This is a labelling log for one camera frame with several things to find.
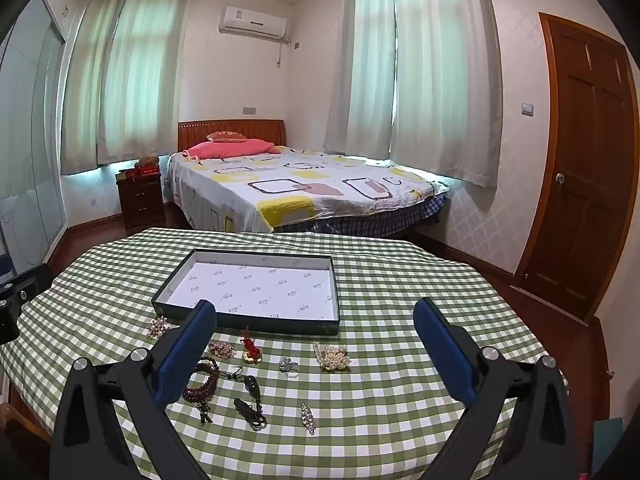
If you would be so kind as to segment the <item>pink pillow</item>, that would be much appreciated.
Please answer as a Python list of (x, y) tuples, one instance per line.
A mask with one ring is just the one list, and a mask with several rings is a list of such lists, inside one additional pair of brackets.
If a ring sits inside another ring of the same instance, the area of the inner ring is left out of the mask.
[(260, 154), (279, 154), (269, 141), (251, 139), (233, 131), (217, 131), (206, 136), (206, 140), (182, 151), (188, 159), (226, 159)]

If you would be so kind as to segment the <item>dark wooden nightstand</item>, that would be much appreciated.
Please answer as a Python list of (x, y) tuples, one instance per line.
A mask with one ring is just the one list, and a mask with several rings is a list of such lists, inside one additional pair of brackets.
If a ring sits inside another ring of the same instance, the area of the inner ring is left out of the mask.
[(122, 221), (127, 230), (165, 221), (160, 174), (136, 180), (116, 180)]

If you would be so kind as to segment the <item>white curtain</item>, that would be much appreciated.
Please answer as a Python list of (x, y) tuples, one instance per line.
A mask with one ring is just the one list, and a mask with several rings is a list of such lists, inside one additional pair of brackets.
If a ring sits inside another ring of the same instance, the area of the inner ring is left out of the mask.
[(65, 83), (66, 176), (177, 148), (191, 0), (88, 0)]
[(323, 148), (493, 188), (502, 77), (491, 0), (342, 0)]

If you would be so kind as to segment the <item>glass wardrobe door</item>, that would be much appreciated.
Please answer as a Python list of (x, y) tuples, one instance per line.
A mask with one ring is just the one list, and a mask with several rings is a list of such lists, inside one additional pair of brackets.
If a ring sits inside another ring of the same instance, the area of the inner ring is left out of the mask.
[(30, 0), (1, 48), (1, 251), (10, 272), (46, 260), (65, 226), (55, 146), (64, 40)]

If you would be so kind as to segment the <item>white air conditioner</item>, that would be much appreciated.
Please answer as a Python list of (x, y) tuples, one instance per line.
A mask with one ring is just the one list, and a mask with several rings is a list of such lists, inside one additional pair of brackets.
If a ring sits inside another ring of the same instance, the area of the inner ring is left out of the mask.
[(219, 31), (288, 44), (288, 21), (277, 15), (227, 6), (221, 14)]

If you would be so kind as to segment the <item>dark green tray box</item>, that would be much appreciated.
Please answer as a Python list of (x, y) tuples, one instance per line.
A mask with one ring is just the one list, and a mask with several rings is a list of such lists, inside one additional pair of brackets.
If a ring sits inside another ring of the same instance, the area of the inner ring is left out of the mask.
[(329, 256), (193, 249), (152, 298), (156, 313), (186, 320), (199, 301), (215, 307), (220, 327), (335, 336), (340, 329)]

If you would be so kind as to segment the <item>left white curtain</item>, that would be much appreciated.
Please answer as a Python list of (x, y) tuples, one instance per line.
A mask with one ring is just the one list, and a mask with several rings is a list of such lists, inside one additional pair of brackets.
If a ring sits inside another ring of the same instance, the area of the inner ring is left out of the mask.
[(88, 0), (65, 83), (66, 176), (177, 148), (191, 0)]

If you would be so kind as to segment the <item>black stone pendant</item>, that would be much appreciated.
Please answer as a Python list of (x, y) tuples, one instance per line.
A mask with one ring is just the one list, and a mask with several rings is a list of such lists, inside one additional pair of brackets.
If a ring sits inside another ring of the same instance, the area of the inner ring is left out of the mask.
[(244, 386), (246, 392), (252, 400), (246, 402), (236, 398), (233, 400), (235, 411), (237, 411), (254, 431), (263, 430), (267, 426), (267, 419), (262, 411), (262, 390), (260, 390), (257, 378), (253, 375), (243, 374), (242, 367), (238, 367), (235, 372), (225, 372), (224, 377), (232, 382), (238, 382)]

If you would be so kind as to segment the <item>right white curtain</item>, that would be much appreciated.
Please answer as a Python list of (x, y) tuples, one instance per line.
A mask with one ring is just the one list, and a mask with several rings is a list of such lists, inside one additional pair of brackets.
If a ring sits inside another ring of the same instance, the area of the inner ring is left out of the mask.
[(502, 77), (491, 0), (342, 0), (323, 148), (493, 188)]

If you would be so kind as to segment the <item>bed with patterned sheet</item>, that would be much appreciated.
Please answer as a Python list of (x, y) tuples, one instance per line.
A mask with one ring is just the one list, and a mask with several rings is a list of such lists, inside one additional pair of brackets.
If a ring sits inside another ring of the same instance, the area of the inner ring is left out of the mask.
[(437, 217), (449, 188), (391, 162), (297, 151), (168, 160), (174, 203), (190, 226), (219, 232), (386, 237)]

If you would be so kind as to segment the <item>red knot gold charm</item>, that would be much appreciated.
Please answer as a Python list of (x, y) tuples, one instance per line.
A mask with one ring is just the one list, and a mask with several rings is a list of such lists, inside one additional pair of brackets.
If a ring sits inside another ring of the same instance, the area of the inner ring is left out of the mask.
[(260, 350), (254, 340), (250, 338), (248, 328), (245, 327), (242, 333), (243, 355), (242, 360), (246, 364), (259, 364), (262, 362), (262, 350)]

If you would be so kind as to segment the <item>pearl flower brooch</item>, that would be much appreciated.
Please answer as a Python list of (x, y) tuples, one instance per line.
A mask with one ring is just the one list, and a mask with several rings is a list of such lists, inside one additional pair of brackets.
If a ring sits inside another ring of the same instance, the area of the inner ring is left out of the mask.
[(146, 330), (146, 336), (153, 339), (160, 339), (164, 333), (166, 333), (170, 329), (170, 324), (168, 319), (164, 316), (159, 316), (158, 318), (154, 318), (148, 326)]

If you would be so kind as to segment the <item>brown wooden door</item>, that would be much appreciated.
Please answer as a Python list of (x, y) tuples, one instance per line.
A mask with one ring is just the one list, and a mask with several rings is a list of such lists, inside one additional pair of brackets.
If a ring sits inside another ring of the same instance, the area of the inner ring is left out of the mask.
[(639, 113), (626, 48), (540, 17), (549, 69), (544, 180), (518, 288), (588, 323), (622, 255), (639, 181)]

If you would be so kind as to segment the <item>silver rhinestone brooch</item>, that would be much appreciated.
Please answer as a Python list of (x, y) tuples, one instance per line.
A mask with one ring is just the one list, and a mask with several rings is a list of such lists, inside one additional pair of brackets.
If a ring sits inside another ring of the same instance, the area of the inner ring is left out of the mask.
[(300, 406), (300, 420), (303, 426), (308, 431), (308, 434), (314, 434), (317, 429), (316, 421), (314, 420), (314, 414), (308, 406), (303, 403)]

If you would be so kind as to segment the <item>red boxes on nightstand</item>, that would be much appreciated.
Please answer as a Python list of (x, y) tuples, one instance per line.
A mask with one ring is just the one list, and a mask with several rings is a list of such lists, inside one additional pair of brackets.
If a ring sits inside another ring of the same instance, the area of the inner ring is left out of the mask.
[(144, 156), (134, 163), (132, 168), (120, 170), (116, 180), (136, 180), (160, 174), (160, 158), (158, 156)]

